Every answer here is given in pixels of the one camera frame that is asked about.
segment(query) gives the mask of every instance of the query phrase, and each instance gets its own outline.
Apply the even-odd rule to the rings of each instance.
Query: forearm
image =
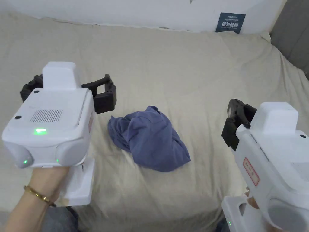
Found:
[[[48,205],[35,195],[24,192],[10,214],[5,232],[39,232]]]

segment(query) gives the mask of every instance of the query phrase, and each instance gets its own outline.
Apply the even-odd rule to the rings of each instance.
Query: crumpled blue shirt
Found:
[[[124,118],[112,116],[108,132],[115,145],[131,152],[140,166],[170,172],[190,161],[189,152],[170,120],[155,106]]]

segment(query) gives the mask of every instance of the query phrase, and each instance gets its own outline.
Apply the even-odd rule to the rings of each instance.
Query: gray headboard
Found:
[[[309,0],[288,0],[270,35],[272,44],[309,80]]]

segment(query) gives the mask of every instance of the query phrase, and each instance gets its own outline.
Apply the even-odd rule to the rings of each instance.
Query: white plastic housing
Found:
[[[297,111],[288,103],[261,104],[251,128],[240,125],[237,129],[234,155],[260,208],[257,211],[277,228],[300,232],[309,226],[309,138],[296,130],[297,120]],[[239,205],[230,198],[224,199],[222,207],[225,215],[233,214],[246,225],[236,231],[266,231],[250,210],[243,216],[236,214]],[[259,221],[259,230],[253,230],[254,221]]]
[[[43,81],[44,88],[34,89],[9,121],[2,140],[19,168],[77,166],[62,196],[67,205],[88,204],[94,173],[94,160],[86,159],[95,117],[92,93],[81,88],[72,62],[49,62]]]

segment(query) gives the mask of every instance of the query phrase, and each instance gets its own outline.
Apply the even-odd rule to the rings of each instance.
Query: beige bedsheet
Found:
[[[309,134],[309,82],[270,44],[269,36],[83,26],[22,15],[0,16],[1,130],[21,105],[19,91],[48,61],[73,61],[82,82],[109,73],[113,112],[100,114],[91,148],[93,200],[78,207],[89,231],[211,231],[226,195],[246,187],[221,138],[226,108],[238,98],[258,107],[286,101]],[[138,167],[107,133],[111,115],[155,105],[172,121],[191,162],[160,173]],[[22,194],[31,170],[18,170],[2,148],[0,217]]]

